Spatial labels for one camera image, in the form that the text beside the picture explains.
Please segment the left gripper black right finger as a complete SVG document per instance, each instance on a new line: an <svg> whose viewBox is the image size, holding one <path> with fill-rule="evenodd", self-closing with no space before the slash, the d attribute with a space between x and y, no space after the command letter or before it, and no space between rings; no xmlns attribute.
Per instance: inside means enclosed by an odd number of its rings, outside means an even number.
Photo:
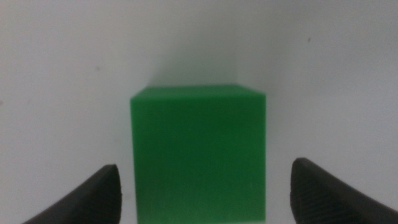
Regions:
<svg viewBox="0 0 398 224"><path fill-rule="evenodd" d="M292 164L290 207L296 223L397 224L396 210L304 157Z"/></svg>

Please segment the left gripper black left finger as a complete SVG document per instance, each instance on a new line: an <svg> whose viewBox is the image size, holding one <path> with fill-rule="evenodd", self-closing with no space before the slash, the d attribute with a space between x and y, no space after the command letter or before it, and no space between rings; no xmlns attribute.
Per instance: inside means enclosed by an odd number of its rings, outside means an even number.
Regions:
<svg viewBox="0 0 398 224"><path fill-rule="evenodd" d="M25 224L118 224L120 220L121 181L117 165L110 164Z"/></svg>

